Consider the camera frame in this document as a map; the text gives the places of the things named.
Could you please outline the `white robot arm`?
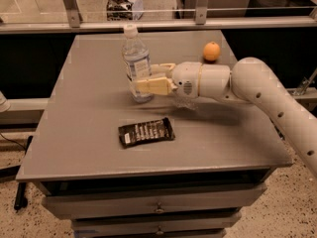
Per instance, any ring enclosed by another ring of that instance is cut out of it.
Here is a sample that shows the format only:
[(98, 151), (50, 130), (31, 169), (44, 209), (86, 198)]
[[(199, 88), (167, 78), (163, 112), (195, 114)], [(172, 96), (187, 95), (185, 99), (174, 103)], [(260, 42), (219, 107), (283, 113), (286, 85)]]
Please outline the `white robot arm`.
[(193, 61), (163, 63), (155, 71), (134, 81), (138, 91), (257, 106), (317, 177), (317, 119), (288, 93), (262, 60), (240, 59), (232, 67)]

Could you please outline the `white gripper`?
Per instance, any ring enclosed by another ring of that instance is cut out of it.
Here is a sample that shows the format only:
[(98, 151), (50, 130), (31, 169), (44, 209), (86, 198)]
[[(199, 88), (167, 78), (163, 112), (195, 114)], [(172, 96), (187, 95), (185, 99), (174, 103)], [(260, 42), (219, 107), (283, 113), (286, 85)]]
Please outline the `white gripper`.
[(200, 62), (191, 61), (178, 65), (175, 63), (152, 64), (152, 75), (163, 74), (164, 76), (140, 79), (134, 84), (142, 93), (169, 95), (175, 90), (180, 97), (197, 98), (200, 68)]

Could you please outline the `black white robot base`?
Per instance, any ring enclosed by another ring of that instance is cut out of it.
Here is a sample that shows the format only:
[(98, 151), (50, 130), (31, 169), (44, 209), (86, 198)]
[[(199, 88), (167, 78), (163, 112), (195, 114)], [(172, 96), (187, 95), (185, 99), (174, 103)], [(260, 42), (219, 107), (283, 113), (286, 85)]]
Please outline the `black white robot base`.
[(143, 0), (108, 0), (106, 5), (108, 21), (136, 21), (143, 13)]

